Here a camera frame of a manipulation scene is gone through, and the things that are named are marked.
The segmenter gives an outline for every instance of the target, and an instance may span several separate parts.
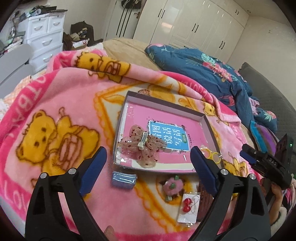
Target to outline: metal screw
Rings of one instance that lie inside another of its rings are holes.
[[[76,173],[76,168],[71,168],[69,171],[68,171],[69,174],[73,175]]]
[[[221,169],[220,171],[222,173],[222,175],[228,175],[228,171],[226,169]]]
[[[253,173],[251,173],[251,174],[250,174],[250,178],[251,178],[252,180],[255,180],[255,179],[256,179],[256,176],[255,176]]]
[[[43,178],[46,178],[46,177],[47,177],[47,173],[46,172],[43,172],[43,173],[40,174],[40,178],[43,179]]]

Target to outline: ceiling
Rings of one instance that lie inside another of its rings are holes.
[[[250,16],[258,16],[291,26],[286,16],[272,0],[234,0]]]

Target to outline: pink blanket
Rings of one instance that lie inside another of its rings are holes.
[[[119,240],[188,240],[194,229],[176,222],[181,197],[164,201],[160,183],[168,176],[139,172],[133,190],[111,186],[112,146],[127,91],[205,113],[225,167],[235,175],[253,172],[239,155],[246,143],[240,119],[202,86],[192,89],[185,80],[112,60],[102,50],[58,54],[44,76],[22,89],[0,123],[0,195],[25,220],[41,172],[64,173],[104,146],[108,161],[85,199],[100,228],[112,225]],[[181,178],[186,192],[196,191],[197,175]],[[61,203],[75,230],[62,197]]]

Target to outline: cardboard box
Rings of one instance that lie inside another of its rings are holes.
[[[143,168],[135,155],[123,155],[118,143],[137,124],[168,145],[159,152],[155,167]],[[151,96],[129,91],[126,95],[116,130],[113,149],[114,163],[124,168],[163,173],[194,173],[190,150],[206,146],[220,153],[217,141],[205,114]]]

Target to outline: blue gripper pad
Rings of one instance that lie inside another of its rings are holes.
[[[99,152],[94,154],[92,159],[92,163],[81,178],[79,193],[82,197],[91,192],[100,172],[102,171],[107,160],[106,149],[104,147],[101,148]]]
[[[257,163],[257,161],[253,157],[251,157],[249,154],[245,153],[243,150],[241,150],[239,154],[243,159],[248,161],[250,164],[256,164]]]
[[[207,159],[197,146],[191,149],[190,159],[207,192],[215,196],[217,193],[216,177],[208,167]]]

